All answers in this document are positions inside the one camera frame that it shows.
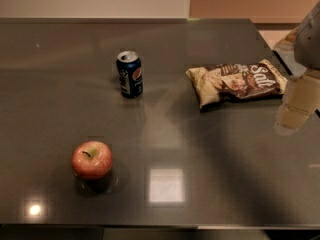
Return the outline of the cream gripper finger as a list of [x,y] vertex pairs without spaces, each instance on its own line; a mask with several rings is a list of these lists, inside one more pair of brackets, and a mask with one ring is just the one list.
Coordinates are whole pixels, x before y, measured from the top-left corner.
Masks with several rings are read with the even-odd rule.
[[274,128],[279,135],[297,131],[320,108],[320,71],[307,69],[287,82]]

